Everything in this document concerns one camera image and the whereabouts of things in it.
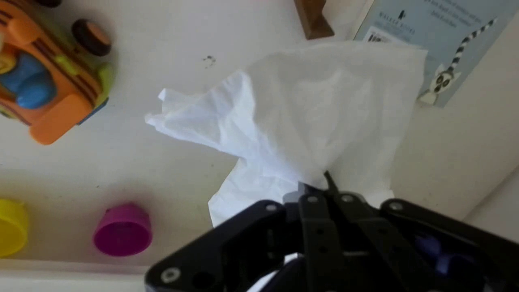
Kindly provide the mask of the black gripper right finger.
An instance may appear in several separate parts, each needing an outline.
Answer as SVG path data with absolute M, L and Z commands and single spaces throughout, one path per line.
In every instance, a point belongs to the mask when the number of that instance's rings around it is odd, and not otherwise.
M 374 292 L 447 292 L 444 278 L 381 210 L 356 192 L 340 191 L 329 171 L 324 176 L 330 204 L 353 231 L 356 247 L 366 251 L 363 260 Z

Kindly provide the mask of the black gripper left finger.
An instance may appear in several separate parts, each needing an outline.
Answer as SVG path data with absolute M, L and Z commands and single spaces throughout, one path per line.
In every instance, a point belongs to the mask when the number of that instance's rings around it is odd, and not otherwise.
M 306 186 L 298 199 L 309 292 L 345 292 L 345 264 L 337 226 L 322 191 Z

